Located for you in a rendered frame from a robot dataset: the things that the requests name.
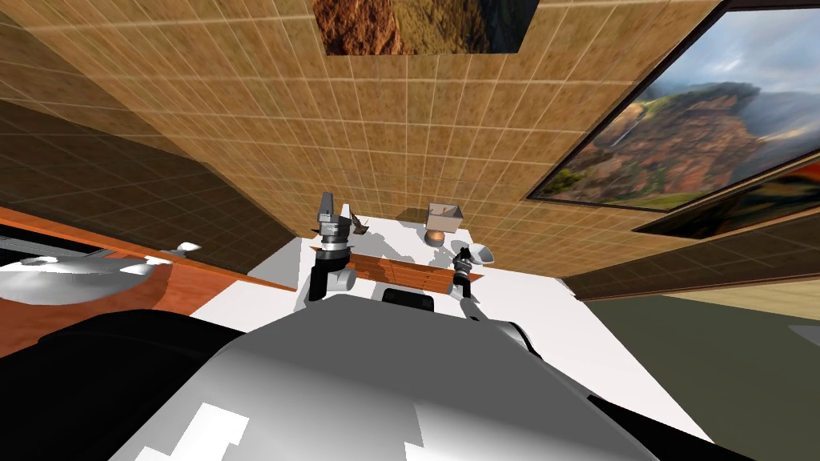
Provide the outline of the brown wooden drawer front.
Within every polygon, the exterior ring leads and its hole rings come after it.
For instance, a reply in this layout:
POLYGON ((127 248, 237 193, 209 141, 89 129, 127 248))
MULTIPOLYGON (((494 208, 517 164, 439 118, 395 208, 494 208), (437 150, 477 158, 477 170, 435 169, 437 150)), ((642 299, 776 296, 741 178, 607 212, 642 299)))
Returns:
POLYGON ((350 247, 337 242, 316 248, 307 301, 320 300, 329 291, 350 291, 358 279, 441 294, 447 294, 455 285, 468 294, 469 287, 479 278, 447 268, 355 255, 350 247))

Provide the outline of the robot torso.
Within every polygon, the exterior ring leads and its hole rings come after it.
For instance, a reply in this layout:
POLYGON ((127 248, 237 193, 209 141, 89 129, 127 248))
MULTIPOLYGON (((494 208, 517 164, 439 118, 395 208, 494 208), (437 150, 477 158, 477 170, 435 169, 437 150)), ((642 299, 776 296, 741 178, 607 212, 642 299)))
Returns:
POLYGON ((657 461, 523 331, 333 295, 228 343, 110 461, 657 461))

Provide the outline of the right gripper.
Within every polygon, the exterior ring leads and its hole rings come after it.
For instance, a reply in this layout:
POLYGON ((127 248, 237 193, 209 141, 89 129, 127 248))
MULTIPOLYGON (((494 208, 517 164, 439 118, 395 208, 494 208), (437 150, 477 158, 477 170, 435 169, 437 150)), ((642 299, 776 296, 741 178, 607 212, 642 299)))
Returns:
POLYGON ((470 244, 460 249, 453 258, 455 272, 469 273, 472 265, 487 265, 494 263, 492 252, 485 245, 470 244))

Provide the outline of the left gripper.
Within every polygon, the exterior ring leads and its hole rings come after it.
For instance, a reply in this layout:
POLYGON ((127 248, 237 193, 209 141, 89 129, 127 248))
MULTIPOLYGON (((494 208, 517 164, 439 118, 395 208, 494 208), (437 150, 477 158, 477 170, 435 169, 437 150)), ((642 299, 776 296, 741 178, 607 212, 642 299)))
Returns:
POLYGON ((334 214, 333 194, 325 192, 319 206, 318 234, 323 238, 348 238, 351 232, 352 215, 350 205, 342 206, 342 216, 334 214))

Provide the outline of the dark framed picture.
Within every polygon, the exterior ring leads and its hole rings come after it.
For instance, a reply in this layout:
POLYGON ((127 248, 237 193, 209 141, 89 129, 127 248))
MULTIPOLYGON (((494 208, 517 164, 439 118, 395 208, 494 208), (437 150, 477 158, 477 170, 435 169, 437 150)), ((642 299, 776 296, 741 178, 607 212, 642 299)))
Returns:
POLYGON ((634 231, 681 239, 709 239, 819 206, 820 155, 634 231))

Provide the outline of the brown rock landscape picture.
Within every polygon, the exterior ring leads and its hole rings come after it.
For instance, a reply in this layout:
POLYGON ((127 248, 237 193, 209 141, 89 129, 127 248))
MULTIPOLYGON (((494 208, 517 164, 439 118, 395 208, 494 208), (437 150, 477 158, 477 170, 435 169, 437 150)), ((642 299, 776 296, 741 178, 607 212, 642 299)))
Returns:
POLYGON ((329 55, 514 54, 539 0, 311 0, 329 55))

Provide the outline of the large mountain landscape picture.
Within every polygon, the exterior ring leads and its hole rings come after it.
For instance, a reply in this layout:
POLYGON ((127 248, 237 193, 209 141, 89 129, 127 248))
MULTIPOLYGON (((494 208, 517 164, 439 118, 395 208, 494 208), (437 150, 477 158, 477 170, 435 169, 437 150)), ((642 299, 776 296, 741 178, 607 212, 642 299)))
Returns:
POLYGON ((667 213, 820 153, 820 0, 724 0, 530 198, 667 213))

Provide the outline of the table lamp with copper base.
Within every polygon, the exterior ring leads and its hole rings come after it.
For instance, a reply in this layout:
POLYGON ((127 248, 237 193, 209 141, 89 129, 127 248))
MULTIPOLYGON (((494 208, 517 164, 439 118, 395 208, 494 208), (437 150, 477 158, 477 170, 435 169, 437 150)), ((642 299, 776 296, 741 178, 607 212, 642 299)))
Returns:
POLYGON ((458 205, 431 202, 424 223, 425 243, 431 247, 442 247, 445 235, 455 233, 463 220, 464 216, 458 205))

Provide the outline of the silver sink basin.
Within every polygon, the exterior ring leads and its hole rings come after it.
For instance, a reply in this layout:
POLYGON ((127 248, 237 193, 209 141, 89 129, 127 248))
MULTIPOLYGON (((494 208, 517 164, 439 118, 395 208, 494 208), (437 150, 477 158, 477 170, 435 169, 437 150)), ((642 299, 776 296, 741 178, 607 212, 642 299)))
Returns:
POLYGON ((156 267, 173 262, 151 256, 112 259, 0 236, 0 299, 62 306, 103 299, 147 281, 156 267))

